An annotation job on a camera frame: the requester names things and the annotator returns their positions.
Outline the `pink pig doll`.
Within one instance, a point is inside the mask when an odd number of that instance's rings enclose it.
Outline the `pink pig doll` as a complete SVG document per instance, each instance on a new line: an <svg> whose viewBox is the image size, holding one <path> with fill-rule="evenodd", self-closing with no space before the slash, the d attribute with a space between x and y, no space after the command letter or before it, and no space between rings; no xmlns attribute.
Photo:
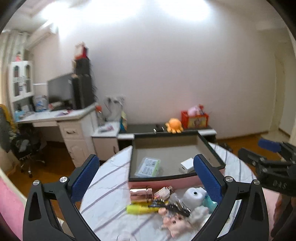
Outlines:
<svg viewBox="0 0 296 241"><path fill-rule="evenodd" d="M158 210L158 214L163 218L161 229L167 229L171 233L172 237L176 237L186 230L190 230L192 228L184 216L169 211L164 207L161 207Z"/></svg>

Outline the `green card case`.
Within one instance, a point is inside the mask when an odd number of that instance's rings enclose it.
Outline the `green card case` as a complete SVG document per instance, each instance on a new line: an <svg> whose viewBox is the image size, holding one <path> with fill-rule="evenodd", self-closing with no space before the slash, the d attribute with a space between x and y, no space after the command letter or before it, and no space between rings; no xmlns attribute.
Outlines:
<svg viewBox="0 0 296 241"><path fill-rule="evenodd" d="M161 160L144 157L140 163L140 166L135 172L135 176L143 178L156 177L159 172Z"/></svg>

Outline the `pink black storage box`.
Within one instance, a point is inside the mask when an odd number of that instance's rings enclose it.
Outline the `pink black storage box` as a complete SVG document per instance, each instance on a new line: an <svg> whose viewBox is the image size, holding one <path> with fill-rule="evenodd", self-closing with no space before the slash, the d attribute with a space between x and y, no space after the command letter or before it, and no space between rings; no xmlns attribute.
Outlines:
<svg viewBox="0 0 296 241"><path fill-rule="evenodd" d="M170 136L136 136L132 142L132 154L128 175L128 186L132 188L161 189L172 186L174 189L198 186L202 182L196 172L184 173L180 163L202 154L207 161L222 174L225 163L207 140L198 132L175 133ZM161 160L156 177L143 178L135 176L137 168L144 157Z"/></svg>

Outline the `rose gold box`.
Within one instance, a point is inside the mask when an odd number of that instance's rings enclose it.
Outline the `rose gold box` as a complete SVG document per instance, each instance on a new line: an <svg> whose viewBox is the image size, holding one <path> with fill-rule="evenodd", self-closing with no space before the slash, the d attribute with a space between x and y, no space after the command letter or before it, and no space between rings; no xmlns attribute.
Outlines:
<svg viewBox="0 0 296 241"><path fill-rule="evenodd" d="M131 203L150 203L154 199L152 188L132 188L129 194Z"/></svg>

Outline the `red capped bottle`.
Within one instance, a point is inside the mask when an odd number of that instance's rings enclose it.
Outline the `red capped bottle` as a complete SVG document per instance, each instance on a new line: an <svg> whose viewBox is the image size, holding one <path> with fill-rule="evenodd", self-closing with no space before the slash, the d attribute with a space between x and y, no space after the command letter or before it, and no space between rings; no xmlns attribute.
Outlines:
<svg viewBox="0 0 296 241"><path fill-rule="evenodd" d="M97 116L97 122L99 126L104 125L105 120L104 120L104 115L102 112L102 107L100 105L95 106L95 111L96 111L96 116Z"/></svg>

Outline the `yellow highlighter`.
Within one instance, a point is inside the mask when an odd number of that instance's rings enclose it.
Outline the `yellow highlighter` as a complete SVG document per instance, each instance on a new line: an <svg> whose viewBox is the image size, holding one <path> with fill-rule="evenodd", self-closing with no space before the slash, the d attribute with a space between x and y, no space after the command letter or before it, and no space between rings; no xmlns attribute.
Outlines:
<svg viewBox="0 0 296 241"><path fill-rule="evenodd" d="M159 207L150 207L149 205L130 204L126 207L126 212L132 215L143 215L158 212Z"/></svg>

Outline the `red toy crate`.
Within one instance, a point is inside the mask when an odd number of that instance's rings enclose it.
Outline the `red toy crate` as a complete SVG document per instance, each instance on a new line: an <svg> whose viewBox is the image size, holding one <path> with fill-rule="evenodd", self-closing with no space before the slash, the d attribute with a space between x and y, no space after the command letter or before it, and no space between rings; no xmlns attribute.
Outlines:
<svg viewBox="0 0 296 241"><path fill-rule="evenodd" d="M181 112L181 123L183 128L206 128L208 126L208 114L189 116L187 111Z"/></svg>

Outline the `black office chair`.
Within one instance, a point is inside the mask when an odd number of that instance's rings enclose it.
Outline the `black office chair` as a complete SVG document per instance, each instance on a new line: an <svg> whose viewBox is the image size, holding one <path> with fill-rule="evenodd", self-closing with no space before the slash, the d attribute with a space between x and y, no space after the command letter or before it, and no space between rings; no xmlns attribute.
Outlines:
<svg viewBox="0 0 296 241"><path fill-rule="evenodd" d="M30 124L18 127L3 104L1 104L1 148L6 153L12 152L20 163L22 173L25 167L28 168L30 178L33 177L33 162L46 164L40 134Z"/></svg>

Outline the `white robot figurine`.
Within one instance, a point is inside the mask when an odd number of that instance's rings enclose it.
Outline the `white robot figurine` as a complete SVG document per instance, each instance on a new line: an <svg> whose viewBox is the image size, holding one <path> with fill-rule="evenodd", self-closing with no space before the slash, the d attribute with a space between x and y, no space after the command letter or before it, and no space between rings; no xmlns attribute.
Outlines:
<svg viewBox="0 0 296 241"><path fill-rule="evenodd" d="M202 205L206 195L207 192L205 189L201 187L191 187L184 193L183 202L189 209L195 209Z"/></svg>

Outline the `white desk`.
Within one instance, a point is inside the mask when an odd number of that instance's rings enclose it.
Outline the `white desk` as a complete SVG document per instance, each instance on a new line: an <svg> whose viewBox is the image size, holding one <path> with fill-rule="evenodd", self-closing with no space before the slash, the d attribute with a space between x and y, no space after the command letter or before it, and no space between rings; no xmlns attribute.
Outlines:
<svg viewBox="0 0 296 241"><path fill-rule="evenodd" d="M63 111L35 112L16 123L31 123L36 128L58 127L73 164L82 166L89 155L95 154L92 135L98 127L95 103L68 114Z"/></svg>

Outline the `white usb charger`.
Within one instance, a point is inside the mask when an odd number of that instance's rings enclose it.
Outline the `white usb charger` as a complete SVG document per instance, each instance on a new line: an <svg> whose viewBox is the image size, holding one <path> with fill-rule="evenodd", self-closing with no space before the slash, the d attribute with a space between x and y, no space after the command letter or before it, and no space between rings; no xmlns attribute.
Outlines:
<svg viewBox="0 0 296 241"><path fill-rule="evenodd" d="M189 158L189 159L186 159L185 161L182 161L180 163L181 170L184 173L191 173L191 172L193 172L194 171L193 161L194 161L193 158Z"/></svg>

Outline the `black computer monitor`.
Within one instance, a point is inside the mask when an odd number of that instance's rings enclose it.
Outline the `black computer monitor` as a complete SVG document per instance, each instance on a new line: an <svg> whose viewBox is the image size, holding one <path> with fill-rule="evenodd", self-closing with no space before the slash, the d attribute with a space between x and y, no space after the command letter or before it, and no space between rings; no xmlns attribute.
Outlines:
<svg viewBox="0 0 296 241"><path fill-rule="evenodd" d="M71 75L66 74L47 81L48 103L71 100Z"/></svg>

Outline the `white plug adapter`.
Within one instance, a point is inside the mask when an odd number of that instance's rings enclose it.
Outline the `white plug adapter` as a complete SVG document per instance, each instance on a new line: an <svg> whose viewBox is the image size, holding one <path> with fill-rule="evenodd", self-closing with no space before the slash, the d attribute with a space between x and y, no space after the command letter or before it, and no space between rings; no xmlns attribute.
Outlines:
<svg viewBox="0 0 296 241"><path fill-rule="evenodd" d="M191 211L190 216L188 218L189 223L192 225L203 224L210 217L209 209L206 206L198 206L193 211Z"/></svg>

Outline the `teal egg case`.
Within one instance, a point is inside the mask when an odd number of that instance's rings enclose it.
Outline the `teal egg case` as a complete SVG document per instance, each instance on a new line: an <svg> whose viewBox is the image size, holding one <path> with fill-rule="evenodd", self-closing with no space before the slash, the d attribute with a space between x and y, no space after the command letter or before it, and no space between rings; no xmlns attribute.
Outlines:
<svg viewBox="0 0 296 241"><path fill-rule="evenodd" d="M204 207L207 207L209 209L209 213L213 213L215 208L218 206L218 203L215 201L212 201L209 195L206 195L202 205Z"/></svg>

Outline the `black subwoofer speaker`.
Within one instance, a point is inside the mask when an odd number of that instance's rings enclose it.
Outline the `black subwoofer speaker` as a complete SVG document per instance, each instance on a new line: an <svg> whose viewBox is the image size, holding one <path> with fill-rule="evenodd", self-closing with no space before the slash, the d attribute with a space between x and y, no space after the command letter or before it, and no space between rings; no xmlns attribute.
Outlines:
<svg viewBox="0 0 296 241"><path fill-rule="evenodd" d="M76 75L90 75L90 60L88 58L76 59L73 64Z"/></svg>

